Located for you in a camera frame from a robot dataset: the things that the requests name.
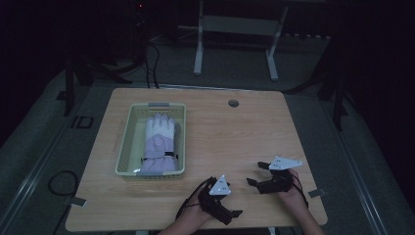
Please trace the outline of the lilac glove with white fingers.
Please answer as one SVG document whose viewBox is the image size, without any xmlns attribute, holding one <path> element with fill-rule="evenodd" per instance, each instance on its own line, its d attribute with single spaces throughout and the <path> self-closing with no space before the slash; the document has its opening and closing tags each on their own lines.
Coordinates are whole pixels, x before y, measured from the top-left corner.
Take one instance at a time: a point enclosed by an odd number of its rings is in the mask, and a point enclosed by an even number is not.
<svg viewBox="0 0 415 235">
<path fill-rule="evenodd" d="M 166 172 L 177 170 L 174 157 L 175 120 L 166 114 L 156 113 L 146 121 L 145 153 L 141 170 Z"/>
</svg>

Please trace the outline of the black stand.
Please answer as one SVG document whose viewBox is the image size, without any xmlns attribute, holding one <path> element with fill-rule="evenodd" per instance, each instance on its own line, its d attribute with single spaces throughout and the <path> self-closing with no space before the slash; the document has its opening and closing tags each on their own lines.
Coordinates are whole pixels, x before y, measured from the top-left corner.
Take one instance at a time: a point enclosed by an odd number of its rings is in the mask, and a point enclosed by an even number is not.
<svg viewBox="0 0 415 235">
<path fill-rule="evenodd" d="M 122 77 L 145 61 L 147 19 L 141 0 L 70 0 L 65 26 L 65 114 L 74 106 L 74 85 L 94 83 L 93 71 Z"/>
<path fill-rule="evenodd" d="M 334 98 L 332 120 L 338 131 L 343 130 L 342 116 L 346 113 L 343 101 L 346 91 L 346 67 L 350 59 L 346 43 L 347 36 L 341 29 L 338 29 L 323 51 L 310 79 L 294 88 L 283 91 L 284 94 L 297 94 L 321 82 L 317 98 L 320 101 Z"/>
</svg>

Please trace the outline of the pale green plastic basket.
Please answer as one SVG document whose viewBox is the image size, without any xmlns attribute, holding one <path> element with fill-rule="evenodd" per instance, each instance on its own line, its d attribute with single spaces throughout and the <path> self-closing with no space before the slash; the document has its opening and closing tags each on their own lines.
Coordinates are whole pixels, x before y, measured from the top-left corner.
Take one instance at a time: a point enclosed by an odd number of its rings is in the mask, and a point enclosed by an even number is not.
<svg viewBox="0 0 415 235">
<path fill-rule="evenodd" d="M 141 170 L 145 153 L 146 121 L 156 113 L 166 114 L 181 127 L 177 155 L 177 170 L 166 172 L 144 172 Z M 130 107 L 124 129 L 115 173 L 126 180 L 179 179 L 186 166 L 186 106 L 180 103 L 136 103 Z"/>
</svg>

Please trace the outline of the person's right hand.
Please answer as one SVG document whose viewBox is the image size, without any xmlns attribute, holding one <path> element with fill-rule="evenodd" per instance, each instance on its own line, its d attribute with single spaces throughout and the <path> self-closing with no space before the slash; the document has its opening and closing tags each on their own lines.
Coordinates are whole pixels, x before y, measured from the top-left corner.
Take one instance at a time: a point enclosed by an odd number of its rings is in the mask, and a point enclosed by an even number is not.
<svg viewBox="0 0 415 235">
<path fill-rule="evenodd" d="M 277 196 L 282 201 L 287 211 L 292 213 L 296 208 L 307 208 L 307 205 L 301 191 L 298 173 L 293 169 L 290 169 L 289 173 L 293 177 L 293 186 L 287 192 L 278 192 Z"/>
</svg>

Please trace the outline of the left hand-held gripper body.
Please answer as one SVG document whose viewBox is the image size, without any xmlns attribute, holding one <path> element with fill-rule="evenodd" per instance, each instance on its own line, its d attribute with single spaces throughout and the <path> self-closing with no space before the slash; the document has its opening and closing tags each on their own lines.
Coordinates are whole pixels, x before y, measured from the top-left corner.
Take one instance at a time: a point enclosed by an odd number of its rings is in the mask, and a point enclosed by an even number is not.
<svg viewBox="0 0 415 235">
<path fill-rule="evenodd" d="M 213 185 L 207 182 L 198 196 L 202 210 L 224 224 L 225 215 L 230 211 L 221 204 L 221 200 L 230 193 L 224 175 L 221 175 Z"/>
</svg>

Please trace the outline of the person's left hand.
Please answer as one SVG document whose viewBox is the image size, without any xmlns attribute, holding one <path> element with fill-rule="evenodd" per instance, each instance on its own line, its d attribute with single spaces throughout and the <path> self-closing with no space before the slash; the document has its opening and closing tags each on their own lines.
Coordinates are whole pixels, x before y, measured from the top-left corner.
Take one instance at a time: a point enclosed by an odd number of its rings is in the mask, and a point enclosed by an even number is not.
<svg viewBox="0 0 415 235">
<path fill-rule="evenodd" d="M 193 198 L 188 201 L 177 221 L 186 225 L 187 227 L 200 228 L 207 221 L 211 219 L 211 215 L 202 210 L 198 198 Z"/>
</svg>

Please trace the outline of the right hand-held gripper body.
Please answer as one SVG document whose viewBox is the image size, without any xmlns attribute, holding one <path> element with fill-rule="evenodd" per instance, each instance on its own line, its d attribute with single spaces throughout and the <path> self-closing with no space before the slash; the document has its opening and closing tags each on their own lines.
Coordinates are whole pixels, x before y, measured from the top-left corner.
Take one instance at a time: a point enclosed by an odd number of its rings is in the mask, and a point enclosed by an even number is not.
<svg viewBox="0 0 415 235">
<path fill-rule="evenodd" d="M 282 157 L 275 157 L 269 164 L 271 178 L 258 183 L 260 194 L 269 194 L 276 192 L 287 192 L 293 186 L 293 177 L 289 170 L 293 167 L 301 166 L 302 161 L 291 160 Z"/>
</svg>

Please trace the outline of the white desk frame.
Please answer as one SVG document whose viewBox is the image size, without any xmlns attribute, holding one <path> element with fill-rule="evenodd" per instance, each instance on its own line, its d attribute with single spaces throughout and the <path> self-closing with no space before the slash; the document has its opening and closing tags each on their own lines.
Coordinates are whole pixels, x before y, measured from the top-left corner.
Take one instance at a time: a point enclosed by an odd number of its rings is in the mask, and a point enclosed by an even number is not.
<svg viewBox="0 0 415 235">
<path fill-rule="evenodd" d="M 277 64 L 274 59 L 277 44 L 282 35 L 289 7 L 284 6 L 279 14 L 278 20 L 250 19 L 227 17 L 217 15 L 206 15 L 204 11 L 207 0 L 198 0 L 198 26 L 197 26 L 197 48 L 194 62 L 194 75 L 201 75 L 204 59 L 204 32 L 225 32 L 248 35 L 271 36 L 272 43 L 265 49 L 265 59 L 268 66 L 270 79 L 279 79 Z"/>
</svg>

